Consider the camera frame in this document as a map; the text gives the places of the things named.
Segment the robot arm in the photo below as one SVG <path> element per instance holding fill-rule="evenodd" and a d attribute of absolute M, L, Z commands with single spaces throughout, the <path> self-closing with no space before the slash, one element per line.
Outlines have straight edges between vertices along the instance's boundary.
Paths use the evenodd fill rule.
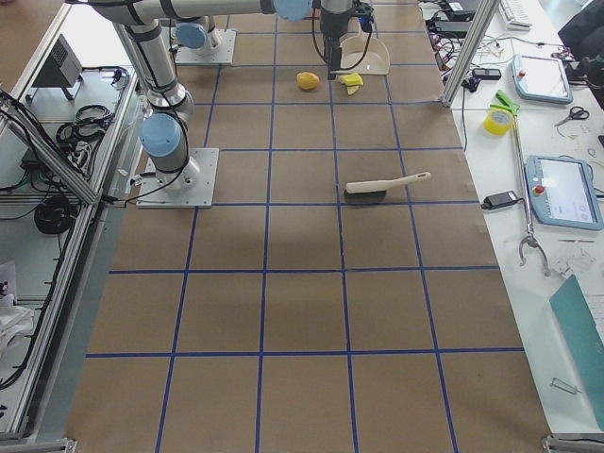
<path fill-rule="evenodd" d="M 190 189 L 201 171 L 188 143 L 193 99 L 178 82 L 176 66 L 161 36 L 161 20 L 195 25 L 199 19 L 214 15 L 261 13 L 299 21 L 319 10 L 324 46 L 319 56 L 328 67 L 330 79 L 343 69 L 341 38 L 349 21 L 357 18 L 367 33 L 373 32 L 374 22 L 373 8 L 362 1 L 85 1 L 83 4 L 126 34 L 122 43 L 132 48 L 130 59 L 146 84 L 146 98 L 153 110 L 143 121 L 139 137 L 155 166 L 159 186 L 169 191 Z"/>
<path fill-rule="evenodd" d="M 173 57 L 181 47 L 202 56 L 218 51 L 222 32 L 216 28 L 212 16 L 184 17 L 176 12 L 171 1 L 161 0 L 160 4 L 168 20 L 168 43 Z"/>

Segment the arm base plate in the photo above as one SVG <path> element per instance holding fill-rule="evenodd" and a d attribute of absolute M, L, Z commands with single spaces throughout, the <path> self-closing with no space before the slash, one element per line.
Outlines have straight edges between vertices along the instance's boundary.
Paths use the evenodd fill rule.
<path fill-rule="evenodd" d="M 176 28 L 176 64 L 180 66 L 230 65 L 234 57 L 237 32 L 180 24 Z"/>
<path fill-rule="evenodd" d="M 218 148 L 190 148 L 190 160 L 175 182 L 173 178 L 157 173 L 154 163 L 147 159 L 145 171 L 152 176 L 141 184 L 140 195 L 135 202 L 142 209 L 177 209 L 212 206 L 216 173 L 218 168 Z"/>

